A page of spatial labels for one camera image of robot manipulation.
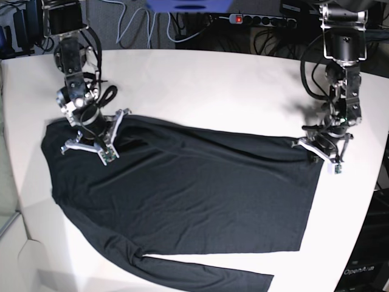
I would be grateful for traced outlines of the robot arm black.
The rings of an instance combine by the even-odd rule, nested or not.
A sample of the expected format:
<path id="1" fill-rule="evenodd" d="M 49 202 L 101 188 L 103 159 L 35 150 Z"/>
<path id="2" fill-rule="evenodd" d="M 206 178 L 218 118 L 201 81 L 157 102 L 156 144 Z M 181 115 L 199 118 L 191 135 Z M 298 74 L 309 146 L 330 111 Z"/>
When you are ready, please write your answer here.
<path id="1" fill-rule="evenodd" d="M 43 34 L 57 37 L 55 64 L 64 75 L 57 104 L 70 126 L 78 132 L 61 152 L 82 150 L 95 153 L 104 165 L 119 158 L 114 141 L 129 109 L 105 116 L 102 108 L 117 94 L 112 85 L 102 91 L 102 48 L 97 34 L 83 17 L 80 1 L 43 1 Z"/>
<path id="2" fill-rule="evenodd" d="M 360 62 L 367 59 L 366 26 L 372 1 L 311 1 L 319 9 L 322 34 L 310 44 L 323 43 L 325 77 L 329 91 L 313 93 L 307 83 L 306 55 L 300 59 L 300 76 L 306 92 L 323 102 L 325 116 L 318 125 L 304 126 L 305 137 L 295 145 L 302 146 L 322 159 L 332 175 L 342 172 L 343 156 L 353 135 L 348 129 L 362 121 L 359 90 Z"/>

